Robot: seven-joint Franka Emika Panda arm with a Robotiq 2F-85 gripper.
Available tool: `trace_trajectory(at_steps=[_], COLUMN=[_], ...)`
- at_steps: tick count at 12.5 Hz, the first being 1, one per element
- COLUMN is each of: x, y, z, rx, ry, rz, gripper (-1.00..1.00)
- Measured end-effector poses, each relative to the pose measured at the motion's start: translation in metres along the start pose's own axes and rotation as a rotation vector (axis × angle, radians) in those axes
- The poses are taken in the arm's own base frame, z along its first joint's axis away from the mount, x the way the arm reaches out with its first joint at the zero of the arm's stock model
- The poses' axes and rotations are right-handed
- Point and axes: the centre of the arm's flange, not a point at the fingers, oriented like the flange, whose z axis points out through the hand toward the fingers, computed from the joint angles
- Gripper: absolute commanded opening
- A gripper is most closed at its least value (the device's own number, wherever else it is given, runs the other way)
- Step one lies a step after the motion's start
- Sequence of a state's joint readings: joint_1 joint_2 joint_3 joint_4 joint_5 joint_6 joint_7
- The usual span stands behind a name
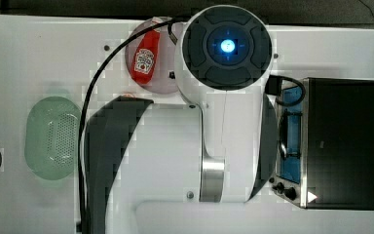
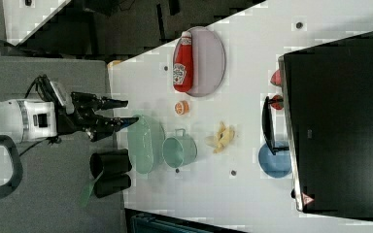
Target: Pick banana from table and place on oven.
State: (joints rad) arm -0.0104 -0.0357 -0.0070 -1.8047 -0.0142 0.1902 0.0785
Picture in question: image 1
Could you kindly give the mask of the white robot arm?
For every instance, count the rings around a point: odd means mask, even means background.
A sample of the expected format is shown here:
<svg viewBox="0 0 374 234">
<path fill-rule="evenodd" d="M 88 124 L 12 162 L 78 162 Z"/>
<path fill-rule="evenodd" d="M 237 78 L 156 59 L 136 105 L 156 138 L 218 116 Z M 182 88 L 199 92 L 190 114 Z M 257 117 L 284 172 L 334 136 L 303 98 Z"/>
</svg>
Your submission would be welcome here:
<svg viewBox="0 0 374 234">
<path fill-rule="evenodd" d="M 180 104 L 116 97 L 88 121 L 84 234 L 137 234 L 145 202 L 243 204 L 261 172 L 273 42 L 237 6 L 208 7 L 184 25 L 174 53 Z"/>
</svg>

